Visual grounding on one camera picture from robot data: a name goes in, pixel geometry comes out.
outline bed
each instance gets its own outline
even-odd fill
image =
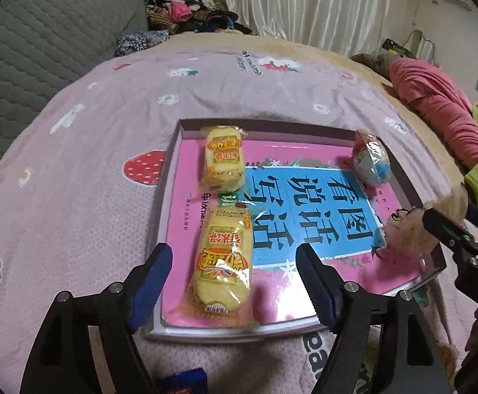
[[[241,69],[242,51],[262,76]],[[155,187],[128,179],[124,164],[165,150],[180,118],[365,125],[385,140],[422,200],[463,179],[440,139],[395,97],[391,84],[344,56],[219,33],[185,33],[115,59],[107,52],[87,59],[65,84],[55,83],[52,90],[69,85],[1,140],[7,151],[0,159],[0,387],[8,394],[19,391],[57,292],[99,292],[143,262]],[[283,59],[295,71],[259,62],[287,66]],[[425,315],[435,336],[463,358],[476,305],[455,290],[456,270],[444,250],[448,268],[431,282]],[[91,336],[99,348],[98,333]],[[318,336],[326,349],[332,345],[329,333]],[[201,366],[212,392],[310,392],[315,382],[303,336],[229,346],[140,336],[136,342],[153,377]],[[114,392],[98,360],[104,392]]]

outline plastic wrapper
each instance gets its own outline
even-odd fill
[[[356,130],[352,161],[356,175],[366,185],[380,186],[392,176],[387,150],[377,137],[360,128]]]
[[[178,311],[216,318],[227,326],[254,323],[250,301],[253,242],[248,209],[210,206],[193,276]]]
[[[244,185],[244,136],[237,126],[218,126],[209,130],[204,148],[202,190],[233,192]]]

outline pink book cover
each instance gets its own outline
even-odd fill
[[[353,172],[352,148],[290,142],[243,142],[246,183],[239,193],[201,193],[204,140],[183,140],[166,241],[173,249],[173,267],[162,296],[164,323],[208,328],[222,324],[212,318],[186,316],[176,308],[192,277],[202,222],[210,204],[247,200],[255,219],[251,305],[261,324],[313,316],[314,308],[295,266],[295,250],[311,243],[323,262],[344,280],[372,293],[385,293],[422,274],[417,260],[383,250],[382,260],[371,247],[382,246],[379,222],[401,205],[384,184],[365,193]]]

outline yellow snack package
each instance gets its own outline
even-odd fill
[[[212,128],[204,148],[201,188],[209,192],[233,192],[244,184],[243,131],[237,126]]]
[[[217,318],[227,326],[251,324],[253,242],[248,209],[210,206],[180,312]]]

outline screw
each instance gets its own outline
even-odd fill
[[[409,291],[400,291],[400,298],[403,300],[411,300],[412,293]]]
[[[57,301],[66,302],[69,299],[69,292],[60,292],[57,295]]]
[[[111,293],[119,293],[124,289],[124,284],[122,284],[120,281],[115,281],[115,283],[111,283],[109,285],[109,291]]]
[[[353,281],[347,281],[345,283],[345,290],[348,292],[357,292],[359,290],[359,286],[357,283],[354,283]]]

